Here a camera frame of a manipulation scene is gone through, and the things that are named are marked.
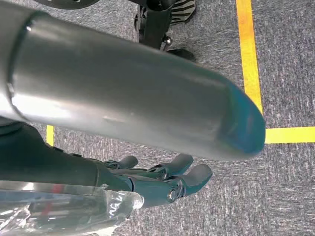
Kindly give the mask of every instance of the plastic wrap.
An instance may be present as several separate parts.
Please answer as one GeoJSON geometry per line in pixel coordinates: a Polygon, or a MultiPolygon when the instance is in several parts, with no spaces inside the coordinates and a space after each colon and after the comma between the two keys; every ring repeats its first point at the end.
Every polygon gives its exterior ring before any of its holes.
{"type": "Polygon", "coordinates": [[[144,204],[106,188],[0,181],[0,235],[107,236],[144,204]]]}

